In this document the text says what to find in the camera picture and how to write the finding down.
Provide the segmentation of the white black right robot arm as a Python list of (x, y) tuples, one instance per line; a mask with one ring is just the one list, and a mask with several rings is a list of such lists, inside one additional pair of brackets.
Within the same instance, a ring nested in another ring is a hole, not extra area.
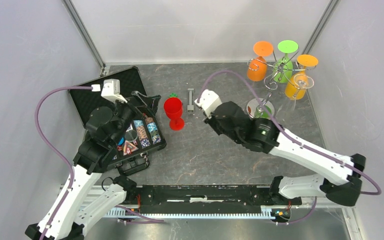
[(314, 171), (301, 177), (277, 176), (269, 189), (269, 199), (282, 204), (287, 199), (326, 197), (330, 201), (353, 207), (361, 194), (366, 157), (356, 153), (339, 156), (307, 142), (288, 129), (281, 132), (267, 118), (249, 118), (234, 102), (195, 103), (205, 115), (204, 122), (218, 135), (225, 135), (246, 149), (278, 156)]

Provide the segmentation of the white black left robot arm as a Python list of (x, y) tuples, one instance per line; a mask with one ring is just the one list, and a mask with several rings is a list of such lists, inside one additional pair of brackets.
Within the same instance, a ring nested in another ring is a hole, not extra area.
[(154, 115), (160, 99), (160, 95), (146, 96), (138, 91), (128, 97), (104, 91), (96, 103), (84, 103), (89, 108), (89, 117), (83, 125), (89, 136), (79, 146), (73, 161), (67, 164), (69, 176), (47, 215), (27, 227), (25, 234), (30, 239), (82, 240), (117, 204), (131, 204), (136, 200), (136, 184), (119, 176), (108, 190), (81, 208), (94, 183), (110, 164), (120, 160), (117, 147), (130, 124), (137, 117)]

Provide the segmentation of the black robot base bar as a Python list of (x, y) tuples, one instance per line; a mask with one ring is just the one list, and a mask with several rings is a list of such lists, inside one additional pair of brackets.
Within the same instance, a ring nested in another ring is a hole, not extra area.
[(142, 185), (123, 204), (138, 205), (142, 214), (257, 214), (261, 207), (300, 206), (268, 185)]

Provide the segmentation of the red plastic wine glass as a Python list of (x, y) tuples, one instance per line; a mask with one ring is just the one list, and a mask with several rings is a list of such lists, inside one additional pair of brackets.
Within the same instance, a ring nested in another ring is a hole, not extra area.
[(182, 119), (183, 104), (177, 97), (169, 97), (163, 104), (166, 116), (170, 119), (169, 127), (173, 131), (180, 131), (184, 128), (185, 122)]

